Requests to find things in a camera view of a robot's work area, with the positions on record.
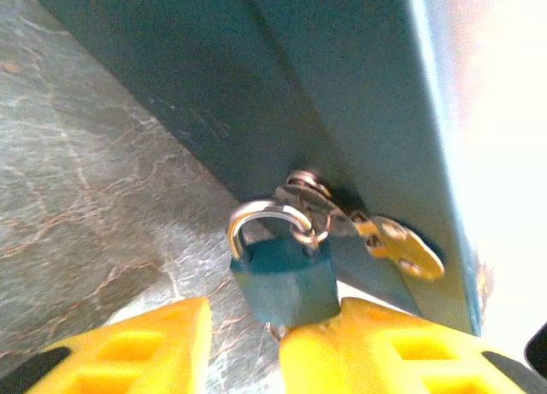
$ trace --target rectangular hole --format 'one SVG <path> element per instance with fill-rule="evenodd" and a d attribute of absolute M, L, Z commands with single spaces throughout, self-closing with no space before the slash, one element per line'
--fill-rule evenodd
<path fill-rule="evenodd" d="M 392 338 L 391 343 L 403 360 L 456 360 L 457 356 L 442 340 L 428 336 Z"/>
<path fill-rule="evenodd" d="M 431 394 L 494 394 L 495 391 L 480 377 L 457 378 L 432 376 L 423 379 Z"/>
<path fill-rule="evenodd" d="M 131 385 L 139 377 L 134 370 L 119 368 L 88 369 L 80 374 L 77 380 L 79 394 L 124 394 L 129 391 Z"/>
<path fill-rule="evenodd" d="M 159 332 L 120 332 L 101 350 L 98 360 L 114 362 L 145 362 L 163 341 Z"/>

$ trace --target metal ring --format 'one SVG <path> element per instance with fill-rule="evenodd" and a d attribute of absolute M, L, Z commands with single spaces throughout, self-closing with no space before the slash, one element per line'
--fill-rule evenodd
<path fill-rule="evenodd" d="M 317 179 L 311 172 L 306 172 L 305 170 L 295 170 L 292 172 L 286 180 L 288 185 L 304 185 L 317 191 L 327 199 L 332 197 L 331 192 Z"/>
<path fill-rule="evenodd" d="M 315 231 L 312 231 L 310 235 L 298 231 L 296 226 L 291 226 L 292 237 L 295 238 L 299 243 L 302 243 L 312 248 L 316 248 L 319 243 L 325 240 L 328 237 L 329 232 L 332 229 L 332 216 L 328 214 L 326 216 L 325 228 L 319 234 L 315 234 Z"/>
<path fill-rule="evenodd" d="M 276 217 L 284 221 L 289 221 L 300 232 L 313 232 L 314 225 L 311 219 L 290 204 L 281 203 L 273 199 L 244 203 L 233 211 L 226 231 L 230 250 L 236 260 L 239 260 L 244 253 L 244 239 L 241 227 L 248 221 L 261 219 L 262 217 Z"/>

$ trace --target blue metal panel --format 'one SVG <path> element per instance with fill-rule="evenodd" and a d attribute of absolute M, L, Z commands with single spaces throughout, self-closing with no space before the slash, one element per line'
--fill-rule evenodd
<path fill-rule="evenodd" d="M 426 318 L 479 331 L 438 74 L 423 59 L 428 36 L 417 36 L 416 6 L 426 4 L 40 1 L 237 198 L 267 196 L 291 170 L 308 169 L 348 204 L 364 201 L 425 235 L 446 266 L 438 283 L 363 265 L 358 242 L 334 257 L 337 275 L 415 311 L 410 290 Z"/>

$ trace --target padlock body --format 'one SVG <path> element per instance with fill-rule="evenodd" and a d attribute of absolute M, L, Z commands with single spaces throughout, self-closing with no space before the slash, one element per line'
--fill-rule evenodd
<path fill-rule="evenodd" d="M 265 240 L 246 249 L 242 259 L 232 259 L 230 269 L 256 319 L 294 327 L 339 313 L 328 241 L 311 256 L 292 237 Z"/>

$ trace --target key ring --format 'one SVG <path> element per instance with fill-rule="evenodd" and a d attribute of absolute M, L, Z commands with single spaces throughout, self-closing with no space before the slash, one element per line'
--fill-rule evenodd
<path fill-rule="evenodd" d="M 233 211 L 232 216 L 230 216 L 230 224 L 226 230 L 230 250 L 236 260 L 239 260 L 244 254 L 244 238 L 241 227 L 248 221 L 261 219 L 262 217 L 275 217 L 284 221 L 289 221 L 302 235 L 307 238 L 315 238 L 312 220 L 294 206 L 274 199 L 247 202 Z M 324 236 L 324 238 L 326 238 L 326 235 L 320 233 L 319 236 Z M 322 240 L 315 242 L 315 245 L 319 244 Z M 314 246 L 314 244 L 311 244 L 310 242 L 301 243 L 312 247 Z"/>
<path fill-rule="evenodd" d="M 316 248 L 319 243 L 321 243 L 323 240 L 326 239 L 328 236 L 328 233 L 332 229 L 332 216 L 331 214 L 326 215 L 326 223 L 325 228 L 323 231 L 319 234 L 315 234 L 315 230 L 312 232 L 312 234 L 307 235 L 306 233 L 299 232 L 296 226 L 291 227 L 291 234 L 292 237 L 295 238 L 299 243 L 304 244 L 306 246 L 310 246 L 312 248 Z"/>

